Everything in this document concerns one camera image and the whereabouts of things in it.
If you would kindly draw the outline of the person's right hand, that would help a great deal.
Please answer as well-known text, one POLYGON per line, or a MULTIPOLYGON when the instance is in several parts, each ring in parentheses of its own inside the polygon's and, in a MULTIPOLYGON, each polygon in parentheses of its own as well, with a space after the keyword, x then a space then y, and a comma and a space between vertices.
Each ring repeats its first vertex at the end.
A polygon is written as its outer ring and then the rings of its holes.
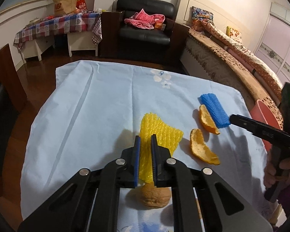
MULTIPOLYGON (((282 180, 286 186, 290 185, 290 158, 284 159, 279 164, 279 169, 287 170, 288 175, 282 180)), ((272 164, 272 151, 268 151, 267 164, 264 169, 264 186, 266 188, 272 187, 277 182, 277 169, 272 164)))

